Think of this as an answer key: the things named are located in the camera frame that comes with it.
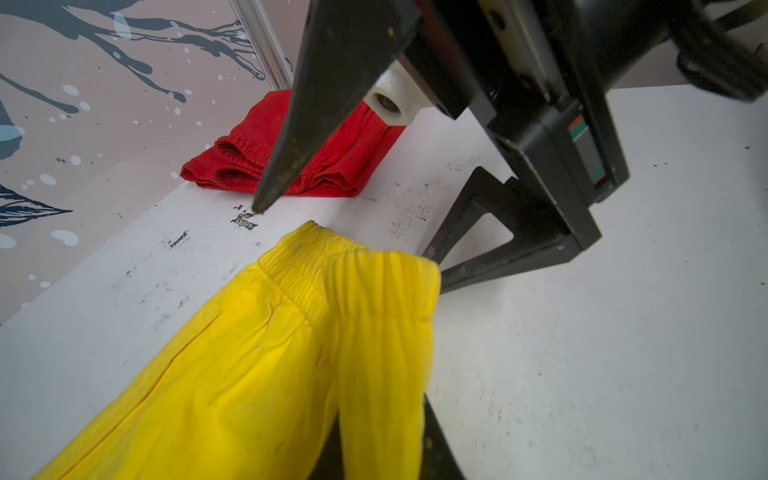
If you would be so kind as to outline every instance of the red garment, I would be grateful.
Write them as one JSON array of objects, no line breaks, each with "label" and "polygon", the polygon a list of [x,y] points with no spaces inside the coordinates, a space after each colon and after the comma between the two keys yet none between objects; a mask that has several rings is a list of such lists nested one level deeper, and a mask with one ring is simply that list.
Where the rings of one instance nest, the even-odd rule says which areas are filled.
[{"label": "red garment", "polygon": [[[242,123],[188,161],[181,177],[203,188],[256,191],[288,113],[290,90],[271,91]],[[389,127],[362,103],[304,167],[287,195],[354,197],[405,127]]]}]

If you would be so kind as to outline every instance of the white plastic part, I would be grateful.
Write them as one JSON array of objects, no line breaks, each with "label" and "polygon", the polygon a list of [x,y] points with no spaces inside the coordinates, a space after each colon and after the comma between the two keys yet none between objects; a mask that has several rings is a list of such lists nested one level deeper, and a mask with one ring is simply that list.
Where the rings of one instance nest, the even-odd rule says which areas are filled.
[{"label": "white plastic part", "polygon": [[[363,100],[384,123],[392,126],[410,125],[419,109],[432,106],[432,102],[397,60],[379,77]],[[397,111],[391,111],[394,110],[392,104],[396,105]]]}]

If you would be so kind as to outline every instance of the green stripe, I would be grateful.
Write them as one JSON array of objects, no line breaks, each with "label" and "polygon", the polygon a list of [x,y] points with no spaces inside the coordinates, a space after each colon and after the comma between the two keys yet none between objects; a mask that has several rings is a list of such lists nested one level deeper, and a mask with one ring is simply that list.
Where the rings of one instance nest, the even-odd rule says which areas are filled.
[{"label": "green stripe", "polygon": [[600,167],[598,171],[594,172],[591,175],[592,183],[596,184],[602,177],[605,177],[605,169],[603,167]]},{"label": "green stripe", "polygon": [[575,141],[577,138],[581,136],[585,131],[587,131],[587,122],[584,120],[578,122],[575,127],[573,127],[573,130],[571,130],[571,139]]}]

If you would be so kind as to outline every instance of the white surface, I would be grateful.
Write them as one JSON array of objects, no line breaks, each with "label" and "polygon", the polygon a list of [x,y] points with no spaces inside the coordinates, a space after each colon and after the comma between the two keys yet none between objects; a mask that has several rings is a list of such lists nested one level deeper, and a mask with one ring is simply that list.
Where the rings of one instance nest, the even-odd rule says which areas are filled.
[{"label": "white surface", "polygon": [[[471,479],[764,478],[768,101],[609,98],[633,177],[593,207],[604,238],[443,296],[429,397]],[[303,221],[418,253],[477,164],[508,176],[469,115],[428,109],[356,199],[283,198],[248,231],[230,221],[250,196],[178,188],[0,326],[0,478],[42,467]],[[484,219],[452,257],[497,231]]]}]

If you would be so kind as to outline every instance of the black bracket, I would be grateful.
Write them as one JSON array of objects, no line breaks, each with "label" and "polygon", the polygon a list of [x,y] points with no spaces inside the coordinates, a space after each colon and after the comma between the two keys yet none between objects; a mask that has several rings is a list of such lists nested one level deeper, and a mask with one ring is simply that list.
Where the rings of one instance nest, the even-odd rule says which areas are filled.
[{"label": "black bracket", "polygon": [[561,220],[519,180],[502,183],[482,167],[475,168],[443,220],[424,257],[440,263],[472,226],[492,214],[514,235],[512,240],[442,272],[441,293],[473,283],[566,263],[581,252]]}]

